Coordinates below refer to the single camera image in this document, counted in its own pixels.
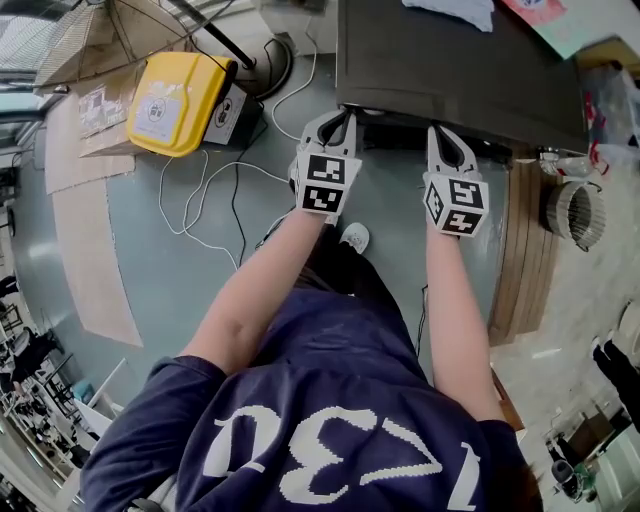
concrete floor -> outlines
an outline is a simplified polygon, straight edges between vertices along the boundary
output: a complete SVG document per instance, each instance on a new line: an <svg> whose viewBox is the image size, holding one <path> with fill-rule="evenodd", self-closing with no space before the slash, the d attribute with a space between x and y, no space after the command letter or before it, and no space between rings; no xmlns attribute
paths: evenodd
<svg viewBox="0 0 640 512"><path fill-rule="evenodd" d="M588 253L559 240L540 329L492 349L494 369L528 430L520 447L540 479L545 510L574 510L564 496L554 498L545 437L553 432L569 437L582 421L580 413L593 416L596 405L608 417L620 408L590 347L596 335L604 339L617 326L627 300L640 300L639 169L637 160L620 159L605 178L590 176L603 187L607 225L602 239ZM640 364L640 354L632 355L632 340L617 336L615 343Z"/></svg>
<svg viewBox="0 0 640 512"><path fill-rule="evenodd" d="M309 76L311 60L299 58L280 96ZM313 84L285 102L278 119L290 133L299 134L306 122L336 108L334 56L318 58ZM247 152L243 161L286 176L296 143L269 129ZM44 137L36 145L36 166L42 161ZM425 284L425 210L421 204L421 151L370 150L359 155L363 171L356 181L342 222L367 225L372 241L367 257L402 309L415 339L422 312ZM232 161L237 153L210 153L208 174ZM167 158L144 155L129 175L108 179L109 209L123 283L144 348L138 349L86 332L71 298L57 247L51 198L44 188L44 173L27 165L21 175L22 195L15 205L17 234L14 252L23 293L38 325L51 322L62 343L72 351L76 372L94 385L104 380L122 357L129 362L127 376L110 389L112 397L127 403L139 390L154 362L179 352L189 341L217 291L233 270L228 257L184 236L171 234L158 211L160 170ZM174 225L182 218L184 203L197 186L204 163L201 152L172 162L165 178L163 205ZM497 277L500 233L505 206L505 174L498 166L481 163L490 184L491 215L483 232L463 242L468 269L485 317L488 317ZM224 245L237 255L241 238L230 209L233 169L212 183L202 220L193 233L211 244ZM273 220L293 205L288 187L261 173L240 168L237 211L247 237L245 259ZM420 361L431 374L428 335L423 336Z"/></svg>

cylindrical wire basket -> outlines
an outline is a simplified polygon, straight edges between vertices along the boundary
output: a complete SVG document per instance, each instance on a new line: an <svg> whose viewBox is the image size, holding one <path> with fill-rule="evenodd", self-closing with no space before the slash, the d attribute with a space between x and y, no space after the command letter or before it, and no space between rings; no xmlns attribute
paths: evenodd
<svg viewBox="0 0 640 512"><path fill-rule="evenodd" d="M601 191L591 182L572 181L556 187L546 206L551 231L588 252L602 237L606 224Z"/></svg>

towel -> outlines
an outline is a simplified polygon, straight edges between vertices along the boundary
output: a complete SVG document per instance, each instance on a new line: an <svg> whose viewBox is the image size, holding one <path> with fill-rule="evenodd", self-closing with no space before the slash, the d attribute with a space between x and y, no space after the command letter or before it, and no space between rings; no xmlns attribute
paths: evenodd
<svg viewBox="0 0 640 512"><path fill-rule="evenodd" d="M493 32L493 0L402 0L407 7L422 7L468 21L483 32Z"/></svg>

yellow case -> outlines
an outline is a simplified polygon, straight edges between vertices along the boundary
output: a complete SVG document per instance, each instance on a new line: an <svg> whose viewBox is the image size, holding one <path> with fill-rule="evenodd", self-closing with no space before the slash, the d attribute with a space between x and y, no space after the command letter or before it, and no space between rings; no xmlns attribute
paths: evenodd
<svg viewBox="0 0 640 512"><path fill-rule="evenodd" d="M137 146L163 155L185 156L200 145L213 105L233 60L201 53L165 52L147 61L127 134Z"/></svg>

black and white marker cube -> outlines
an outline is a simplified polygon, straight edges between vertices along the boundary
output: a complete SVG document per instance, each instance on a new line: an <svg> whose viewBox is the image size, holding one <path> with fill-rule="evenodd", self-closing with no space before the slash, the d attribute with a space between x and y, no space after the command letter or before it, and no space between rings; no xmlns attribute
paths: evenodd
<svg viewBox="0 0 640 512"><path fill-rule="evenodd" d="M473 237L489 212L489 186L440 173L427 173L424 205L438 231Z"/></svg>
<svg viewBox="0 0 640 512"><path fill-rule="evenodd" d="M296 206L302 210L340 215L362 160L324 153L298 153Z"/></svg>

